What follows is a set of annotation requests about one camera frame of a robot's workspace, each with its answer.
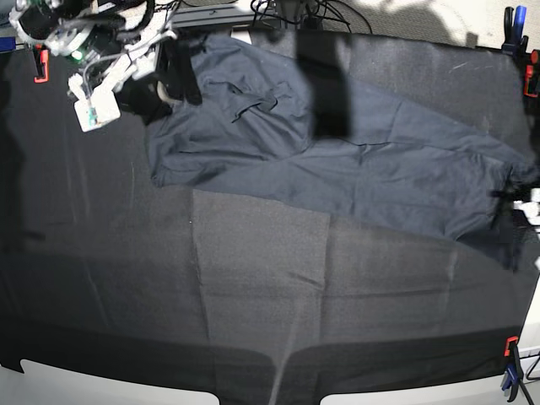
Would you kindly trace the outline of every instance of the black cloth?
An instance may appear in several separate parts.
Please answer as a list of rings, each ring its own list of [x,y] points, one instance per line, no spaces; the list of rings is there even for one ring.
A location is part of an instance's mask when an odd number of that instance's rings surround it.
[[[494,226],[494,193],[533,183],[533,160],[322,63],[224,35],[197,47],[204,102],[150,126],[154,184],[276,199],[475,247],[470,234],[490,231],[481,249],[515,262],[519,243],[501,235],[515,230]]]
[[[336,62],[527,153],[507,57],[362,35],[252,38]],[[353,217],[157,188],[139,119],[80,132],[70,70],[52,58],[50,82],[34,84],[30,55],[0,56],[3,366],[30,359],[234,405],[502,374],[537,283],[534,233],[511,271],[463,244]],[[445,97],[421,85],[434,82]]]

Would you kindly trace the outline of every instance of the red clamp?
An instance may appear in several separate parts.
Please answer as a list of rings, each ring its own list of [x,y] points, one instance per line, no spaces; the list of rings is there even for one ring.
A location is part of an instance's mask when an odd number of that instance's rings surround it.
[[[49,50],[43,49],[41,45],[36,45],[34,49],[35,69],[37,76],[34,83],[45,83],[49,81]]]
[[[518,340],[519,340],[519,338],[517,336],[512,336],[512,337],[509,337],[509,338],[506,339],[505,357],[510,356],[510,343],[516,342],[516,344],[517,344]]]

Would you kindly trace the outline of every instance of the green led light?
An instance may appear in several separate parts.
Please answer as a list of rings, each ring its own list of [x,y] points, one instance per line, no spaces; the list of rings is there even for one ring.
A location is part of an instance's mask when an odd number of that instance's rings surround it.
[[[73,51],[71,53],[71,56],[73,57],[73,59],[75,59],[76,61],[80,61],[81,59],[83,59],[83,53],[81,51]]]

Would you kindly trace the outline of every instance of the black fabric backdrop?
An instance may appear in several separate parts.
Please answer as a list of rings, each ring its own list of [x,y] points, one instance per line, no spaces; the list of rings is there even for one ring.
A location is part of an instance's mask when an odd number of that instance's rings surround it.
[[[253,34],[531,154],[508,57],[383,37]],[[464,245],[254,197],[152,186],[138,118],[82,134],[69,66],[0,56],[0,363],[311,404],[502,373],[537,282]]]

